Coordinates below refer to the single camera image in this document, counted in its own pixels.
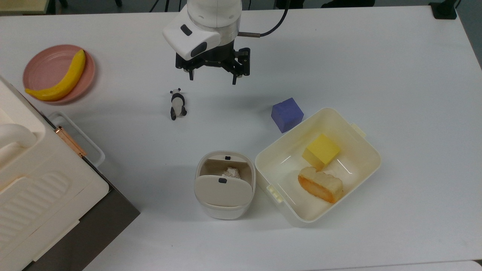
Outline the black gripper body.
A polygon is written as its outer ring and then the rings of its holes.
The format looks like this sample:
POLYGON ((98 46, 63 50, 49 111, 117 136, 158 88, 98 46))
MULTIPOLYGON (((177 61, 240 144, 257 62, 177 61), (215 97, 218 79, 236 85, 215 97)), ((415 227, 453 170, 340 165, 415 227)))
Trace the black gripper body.
POLYGON ((219 67, 231 74, 238 73, 240 76, 251 74, 251 49, 234 49, 234 41, 227 45, 218 46, 214 49, 203 52, 191 60, 185 60, 176 54, 175 67, 188 72, 190 67, 199 69, 200 67, 219 67))

